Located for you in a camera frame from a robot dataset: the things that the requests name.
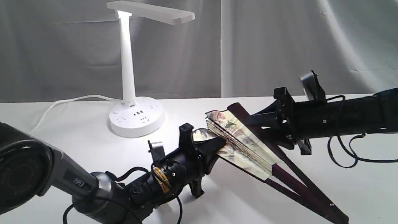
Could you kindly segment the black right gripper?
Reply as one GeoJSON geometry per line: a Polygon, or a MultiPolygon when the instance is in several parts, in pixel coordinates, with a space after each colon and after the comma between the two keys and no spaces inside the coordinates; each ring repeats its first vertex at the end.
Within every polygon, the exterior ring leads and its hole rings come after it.
{"type": "Polygon", "coordinates": [[[300,148],[301,155],[311,155],[312,146],[309,139],[300,136],[294,109],[296,102],[286,87],[275,88],[275,101],[263,110],[247,117],[246,122],[254,126],[258,138],[263,142],[274,143],[288,150],[295,145],[300,148]]]}

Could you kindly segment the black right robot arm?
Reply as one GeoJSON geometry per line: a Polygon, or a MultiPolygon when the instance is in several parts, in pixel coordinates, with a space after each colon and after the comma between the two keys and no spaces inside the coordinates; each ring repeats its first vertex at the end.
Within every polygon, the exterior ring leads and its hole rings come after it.
{"type": "Polygon", "coordinates": [[[293,149],[298,145],[302,155],[311,155],[309,140],[330,136],[362,133],[396,133],[398,116],[397,88],[372,96],[348,100],[296,102],[285,87],[274,90],[275,101],[245,119],[260,127],[279,146],[293,149]]]}

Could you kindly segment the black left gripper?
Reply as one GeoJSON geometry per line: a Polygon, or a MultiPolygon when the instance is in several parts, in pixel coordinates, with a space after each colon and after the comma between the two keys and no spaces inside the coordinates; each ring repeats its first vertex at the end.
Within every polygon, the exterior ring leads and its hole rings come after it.
{"type": "Polygon", "coordinates": [[[193,197],[204,194],[201,186],[219,159],[217,152],[227,141],[222,137],[193,140],[193,126],[179,126],[178,147],[151,165],[149,190],[152,198],[176,198],[188,186],[193,197]]]}

